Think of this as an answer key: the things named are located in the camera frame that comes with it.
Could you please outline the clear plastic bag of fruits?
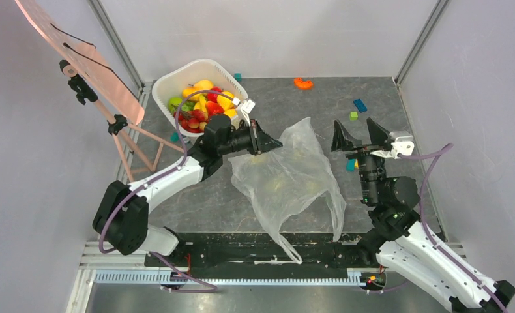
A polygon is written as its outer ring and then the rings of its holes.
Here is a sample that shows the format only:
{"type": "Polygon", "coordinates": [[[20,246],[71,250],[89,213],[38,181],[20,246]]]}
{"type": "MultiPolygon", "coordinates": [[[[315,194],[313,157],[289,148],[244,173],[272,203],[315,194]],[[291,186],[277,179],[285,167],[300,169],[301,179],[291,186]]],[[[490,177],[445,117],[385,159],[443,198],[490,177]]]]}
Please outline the clear plastic bag of fruits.
{"type": "Polygon", "coordinates": [[[257,156],[231,157],[232,185],[250,201],[257,221],[290,258],[300,265],[301,255],[280,233],[282,224],[324,197],[331,212],[333,241],[344,225],[346,201],[330,162],[305,117],[281,134],[281,148],[257,156]]]}

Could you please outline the yellow fake banana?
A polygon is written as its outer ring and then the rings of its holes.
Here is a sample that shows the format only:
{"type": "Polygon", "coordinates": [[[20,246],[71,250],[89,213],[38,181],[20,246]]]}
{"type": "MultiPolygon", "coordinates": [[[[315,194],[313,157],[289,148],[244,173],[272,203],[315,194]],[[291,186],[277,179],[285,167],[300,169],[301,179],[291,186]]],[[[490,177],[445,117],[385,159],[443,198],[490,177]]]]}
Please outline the yellow fake banana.
{"type": "Polygon", "coordinates": [[[230,119],[234,119],[237,116],[237,111],[235,108],[227,109],[223,112],[224,115],[227,115],[230,119]]]}

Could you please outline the yellow fake pear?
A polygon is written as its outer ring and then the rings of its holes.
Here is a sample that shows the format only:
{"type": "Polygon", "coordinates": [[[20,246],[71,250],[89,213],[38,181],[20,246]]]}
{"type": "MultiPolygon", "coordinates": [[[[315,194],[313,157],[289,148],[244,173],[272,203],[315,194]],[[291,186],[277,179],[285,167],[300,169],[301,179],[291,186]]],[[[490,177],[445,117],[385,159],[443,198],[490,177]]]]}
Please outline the yellow fake pear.
{"type": "Polygon", "coordinates": [[[217,95],[216,102],[222,107],[222,109],[226,112],[234,108],[233,103],[234,94],[228,91],[222,92],[220,95],[217,95]]]}

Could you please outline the red fake pepper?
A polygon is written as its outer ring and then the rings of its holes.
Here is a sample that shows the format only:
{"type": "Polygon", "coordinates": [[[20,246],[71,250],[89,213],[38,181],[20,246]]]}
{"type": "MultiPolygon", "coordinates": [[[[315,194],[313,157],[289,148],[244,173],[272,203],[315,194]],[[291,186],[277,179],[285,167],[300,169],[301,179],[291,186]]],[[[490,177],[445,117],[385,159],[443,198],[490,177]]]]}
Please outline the red fake pepper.
{"type": "Polygon", "coordinates": [[[209,117],[224,113],[223,107],[221,107],[221,105],[213,101],[207,101],[205,103],[205,107],[209,117]]]}

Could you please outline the red fake strawberry bunch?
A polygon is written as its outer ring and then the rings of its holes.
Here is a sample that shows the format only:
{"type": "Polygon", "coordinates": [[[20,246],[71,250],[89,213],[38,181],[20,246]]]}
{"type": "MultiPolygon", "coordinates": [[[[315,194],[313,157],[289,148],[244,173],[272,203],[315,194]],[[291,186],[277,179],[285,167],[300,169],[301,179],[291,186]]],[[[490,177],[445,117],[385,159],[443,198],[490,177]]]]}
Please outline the red fake strawberry bunch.
{"type": "Polygon", "coordinates": [[[186,112],[181,111],[178,114],[180,127],[191,133],[202,133],[209,122],[209,116],[201,109],[186,112]]]}

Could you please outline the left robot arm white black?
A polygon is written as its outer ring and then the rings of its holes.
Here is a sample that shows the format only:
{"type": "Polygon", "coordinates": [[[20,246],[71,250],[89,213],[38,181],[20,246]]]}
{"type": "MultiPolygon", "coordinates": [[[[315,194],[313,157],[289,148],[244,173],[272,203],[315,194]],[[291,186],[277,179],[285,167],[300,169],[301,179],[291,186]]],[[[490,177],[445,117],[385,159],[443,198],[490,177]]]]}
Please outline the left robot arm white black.
{"type": "Polygon", "coordinates": [[[96,211],[92,227],[100,234],[102,253],[130,255],[137,250],[160,254],[169,265],[186,257],[181,239],[168,228],[149,224],[150,213],[176,193],[213,175],[230,153],[260,155],[282,143],[252,119],[234,127],[225,115],[215,115],[194,145],[171,166],[130,184],[112,182],[96,211]]]}

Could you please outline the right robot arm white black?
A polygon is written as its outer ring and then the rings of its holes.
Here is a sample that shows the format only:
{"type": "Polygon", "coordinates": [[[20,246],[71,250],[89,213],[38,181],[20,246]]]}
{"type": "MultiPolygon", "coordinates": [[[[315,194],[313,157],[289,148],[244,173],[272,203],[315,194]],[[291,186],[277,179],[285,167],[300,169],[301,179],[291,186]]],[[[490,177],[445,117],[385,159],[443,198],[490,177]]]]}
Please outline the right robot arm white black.
{"type": "Polygon", "coordinates": [[[515,287],[475,269],[424,221],[426,184],[387,175],[386,159],[418,159],[413,136],[391,132],[373,119],[366,124],[369,143],[354,138],[335,121],[331,145],[332,151],[357,161],[362,203],[370,209],[373,228],[358,242],[359,261],[397,272],[449,312],[506,312],[515,287]]]}

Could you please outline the red fake apple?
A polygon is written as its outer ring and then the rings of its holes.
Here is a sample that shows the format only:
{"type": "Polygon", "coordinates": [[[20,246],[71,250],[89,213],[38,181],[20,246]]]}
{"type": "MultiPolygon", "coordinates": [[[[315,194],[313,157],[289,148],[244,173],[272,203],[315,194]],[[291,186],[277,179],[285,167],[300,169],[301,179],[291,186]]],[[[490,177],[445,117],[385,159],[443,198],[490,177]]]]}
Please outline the red fake apple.
{"type": "MultiPolygon", "coordinates": [[[[220,87],[211,88],[212,91],[216,91],[221,93],[223,90],[220,87]]],[[[217,93],[207,93],[206,99],[211,102],[217,103],[218,94],[217,93]]]]}

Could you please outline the orange yellow fake mango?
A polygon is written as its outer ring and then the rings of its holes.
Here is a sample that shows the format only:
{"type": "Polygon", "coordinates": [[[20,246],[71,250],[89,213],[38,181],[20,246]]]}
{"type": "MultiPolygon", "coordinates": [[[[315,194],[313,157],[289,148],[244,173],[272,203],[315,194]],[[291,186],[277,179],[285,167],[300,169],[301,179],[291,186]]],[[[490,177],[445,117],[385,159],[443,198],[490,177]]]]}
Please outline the orange yellow fake mango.
{"type": "Polygon", "coordinates": [[[183,90],[182,92],[182,96],[183,98],[186,98],[187,100],[189,101],[192,101],[192,102],[197,102],[199,100],[199,96],[200,94],[195,94],[194,93],[198,91],[197,88],[194,88],[194,87],[188,87],[186,89],[183,90]]]}

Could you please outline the green fake apple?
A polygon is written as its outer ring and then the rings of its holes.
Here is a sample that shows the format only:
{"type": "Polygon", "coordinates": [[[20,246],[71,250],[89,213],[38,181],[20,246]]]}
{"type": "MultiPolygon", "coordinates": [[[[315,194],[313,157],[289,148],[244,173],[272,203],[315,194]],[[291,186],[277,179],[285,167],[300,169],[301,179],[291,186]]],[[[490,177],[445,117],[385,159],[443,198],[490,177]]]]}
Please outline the green fake apple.
{"type": "Polygon", "coordinates": [[[171,97],[167,103],[169,112],[174,115],[182,101],[181,97],[171,97]]]}

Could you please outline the green toy cube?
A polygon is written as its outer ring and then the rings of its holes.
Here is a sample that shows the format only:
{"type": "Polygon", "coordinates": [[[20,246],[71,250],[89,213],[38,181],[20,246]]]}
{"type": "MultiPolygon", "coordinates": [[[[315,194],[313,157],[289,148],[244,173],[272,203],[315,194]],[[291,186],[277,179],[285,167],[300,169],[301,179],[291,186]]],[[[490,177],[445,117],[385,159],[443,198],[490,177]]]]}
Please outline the green toy cube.
{"type": "Polygon", "coordinates": [[[359,118],[359,115],[358,115],[357,112],[351,112],[349,114],[349,118],[350,118],[351,121],[356,121],[359,118]]]}

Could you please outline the yellow teal toy block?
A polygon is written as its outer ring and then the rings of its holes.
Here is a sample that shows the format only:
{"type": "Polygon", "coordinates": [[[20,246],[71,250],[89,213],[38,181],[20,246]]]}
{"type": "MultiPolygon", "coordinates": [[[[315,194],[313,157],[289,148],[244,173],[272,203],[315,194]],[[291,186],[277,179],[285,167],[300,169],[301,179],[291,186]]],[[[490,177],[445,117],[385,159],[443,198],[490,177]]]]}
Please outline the yellow teal toy block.
{"type": "Polygon", "coordinates": [[[357,159],[349,159],[346,164],[347,171],[356,171],[359,169],[359,163],[357,159]]]}

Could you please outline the blue toy brick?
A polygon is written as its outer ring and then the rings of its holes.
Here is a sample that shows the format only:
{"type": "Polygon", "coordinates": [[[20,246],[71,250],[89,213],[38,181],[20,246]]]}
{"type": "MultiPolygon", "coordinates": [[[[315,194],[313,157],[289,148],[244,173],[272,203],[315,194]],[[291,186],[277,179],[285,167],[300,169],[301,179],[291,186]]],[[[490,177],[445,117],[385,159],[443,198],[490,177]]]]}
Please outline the blue toy brick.
{"type": "Polygon", "coordinates": [[[353,101],[356,109],[358,109],[358,111],[360,113],[364,113],[364,112],[367,112],[368,111],[368,108],[367,106],[365,105],[365,103],[361,100],[361,99],[356,99],[353,101]]]}

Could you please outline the orange curved toy block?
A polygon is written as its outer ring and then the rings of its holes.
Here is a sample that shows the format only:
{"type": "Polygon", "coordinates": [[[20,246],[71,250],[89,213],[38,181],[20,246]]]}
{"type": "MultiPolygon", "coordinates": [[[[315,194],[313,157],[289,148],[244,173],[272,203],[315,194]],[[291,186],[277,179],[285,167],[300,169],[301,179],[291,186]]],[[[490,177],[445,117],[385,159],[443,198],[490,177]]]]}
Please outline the orange curved toy block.
{"type": "Polygon", "coordinates": [[[302,78],[295,78],[293,83],[296,88],[301,90],[309,90],[314,87],[314,83],[311,80],[304,80],[302,78]]]}

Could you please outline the teal toy piece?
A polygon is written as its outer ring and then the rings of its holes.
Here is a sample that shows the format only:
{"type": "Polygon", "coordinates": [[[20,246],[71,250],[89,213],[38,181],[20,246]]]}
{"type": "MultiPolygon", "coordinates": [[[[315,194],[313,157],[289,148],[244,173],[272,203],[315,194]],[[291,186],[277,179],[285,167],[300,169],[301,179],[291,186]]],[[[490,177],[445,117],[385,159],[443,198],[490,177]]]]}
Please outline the teal toy piece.
{"type": "Polygon", "coordinates": [[[179,141],[179,135],[178,133],[174,132],[171,136],[170,136],[170,140],[173,142],[173,143],[176,143],[179,141]]]}

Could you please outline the white plastic basket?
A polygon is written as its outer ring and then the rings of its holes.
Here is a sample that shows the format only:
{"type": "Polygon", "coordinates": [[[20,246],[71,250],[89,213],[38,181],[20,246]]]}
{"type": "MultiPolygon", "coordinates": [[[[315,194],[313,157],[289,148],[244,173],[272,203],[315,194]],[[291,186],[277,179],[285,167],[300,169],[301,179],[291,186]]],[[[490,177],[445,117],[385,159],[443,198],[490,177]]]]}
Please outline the white plastic basket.
{"type": "MultiPolygon", "coordinates": [[[[182,68],[161,77],[153,85],[153,98],[173,126],[176,125],[175,118],[178,117],[178,114],[181,111],[191,112],[196,109],[201,109],[207,113],[205,107],[205,103],[208,101],[206,99],[207,93],[221,94],[212,90],[201,90],[194,93],[194,95],[200,94],[197,102],[192,102],[183,98],[183,90],[188,87],[192,87],[200,80],[211,80],[214,83],[214,86],[220,87],[223,92],[228,91],[233,93],[234,98],[232,101],[235,105],[234,108],[238,103],[237,98],[240,101],[249,98],[248,93],[234,78],[234,76],[229,74],[227,70],[216,61],[210,59],[198,59],[196,61],[192,61],[182,68]],[[183,99],[174,115],[169,112],[167,107],[168,100],[171,97],[181,97],[183,99]]],[[[203,134],[203,132],[191,133],[181,127],[180,130],[183,136],[191,138],[197,138],[203,134]]]]}

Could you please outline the pink tripod stand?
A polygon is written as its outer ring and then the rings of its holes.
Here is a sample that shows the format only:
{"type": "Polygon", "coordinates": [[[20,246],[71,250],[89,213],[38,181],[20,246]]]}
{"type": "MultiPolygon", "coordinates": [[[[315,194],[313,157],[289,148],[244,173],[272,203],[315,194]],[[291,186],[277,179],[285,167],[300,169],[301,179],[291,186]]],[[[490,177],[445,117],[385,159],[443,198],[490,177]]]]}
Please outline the pink tripod stand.
{"type": "Polygon", "coordinates": [[[124,175],[130,182],[134,181],[134,175],[137,173],[154,173],[156,171],[158,161],[165,146],[179,152],[183,151],[181,147],[174,143],[171,143],[168,140],[142,129],[134,123],[129,122],[124,115],[112,114],[99,99],[97,93],[89,87],[89,84],[85,79],[79,75],[78,71],[67,60],[61,60],[59,62],[59,66],[61,72],[68,77],[68,86],[75,92],[77,101],[83,105],[90,102],[106,118],[108,123],[108,134],[110,134],[114,140],[121,158],[121,164],[123,165],[125,172],[124,175]],[[134,139],[129,135],[130,131],[143,134],[144,136],[158,142],[158,151],[154,160],[150,160],[140,147],[138,147],[134,139]],[[144,167],[133,170],[130,166],[130,162],[128,161],[128,154],[130,153],[139,157],[139,159],[144,163],[144,167]]]}

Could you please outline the pink perforated board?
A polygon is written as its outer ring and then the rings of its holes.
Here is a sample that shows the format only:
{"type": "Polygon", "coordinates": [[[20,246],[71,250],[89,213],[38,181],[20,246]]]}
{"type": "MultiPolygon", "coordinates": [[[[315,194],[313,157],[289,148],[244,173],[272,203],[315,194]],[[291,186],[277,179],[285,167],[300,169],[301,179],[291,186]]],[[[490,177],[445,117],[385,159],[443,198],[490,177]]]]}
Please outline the pink perforated board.
{"type": "Polygon", "coordinates": [[[62,30],[36,1],[17,0],[16,4],[42,38],[119,113],[136,125],[143,120],[145,110],[135,94],[108,66],[94,44],[74,38],[62,30]]]}

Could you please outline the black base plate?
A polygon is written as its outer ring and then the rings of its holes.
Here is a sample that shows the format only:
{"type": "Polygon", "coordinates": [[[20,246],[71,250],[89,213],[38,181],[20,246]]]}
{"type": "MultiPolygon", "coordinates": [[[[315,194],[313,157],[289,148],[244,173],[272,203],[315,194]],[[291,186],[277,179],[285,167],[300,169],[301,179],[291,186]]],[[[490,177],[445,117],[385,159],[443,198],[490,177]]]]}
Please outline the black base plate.
{"type": "MultiPolygon", "coordinates": [[[[210,268],[223,263],[295,264],[289,254],[266,233],[178,233],[179,244],[166,260],[174,265],[210,268]]],[[[372,241],[365,233],[344,233],[339,240],[330,233],[284,233],[302,264],[331,267],[379,267],[372,241]]]]}

